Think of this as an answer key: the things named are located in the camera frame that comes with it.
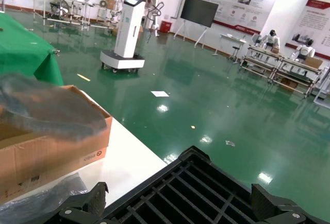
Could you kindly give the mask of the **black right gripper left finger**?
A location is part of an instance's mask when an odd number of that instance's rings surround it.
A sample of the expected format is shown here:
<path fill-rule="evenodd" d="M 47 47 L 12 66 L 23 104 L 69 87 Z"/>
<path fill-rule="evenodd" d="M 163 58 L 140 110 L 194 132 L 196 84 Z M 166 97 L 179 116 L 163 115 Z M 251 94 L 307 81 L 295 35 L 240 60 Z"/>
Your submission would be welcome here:
<path fill-rule="evenodd" d="M 107 184 L 98 182 L 89 192 L 70 196 L 60 206 L 59 223 L 96 223 L 103 215 L 107 193 Z"/>

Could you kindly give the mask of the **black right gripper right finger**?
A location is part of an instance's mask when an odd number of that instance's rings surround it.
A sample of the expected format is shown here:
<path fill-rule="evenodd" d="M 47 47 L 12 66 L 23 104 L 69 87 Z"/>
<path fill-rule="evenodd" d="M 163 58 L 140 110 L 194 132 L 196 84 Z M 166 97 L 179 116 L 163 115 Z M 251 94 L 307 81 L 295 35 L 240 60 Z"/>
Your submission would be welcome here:
<path fill-rule="evenodd" d="M 262 223 L 306 223 L 303 210 L 292 200 L 268 193 L 261 185 L 252 184 L 251 205 Z"/>

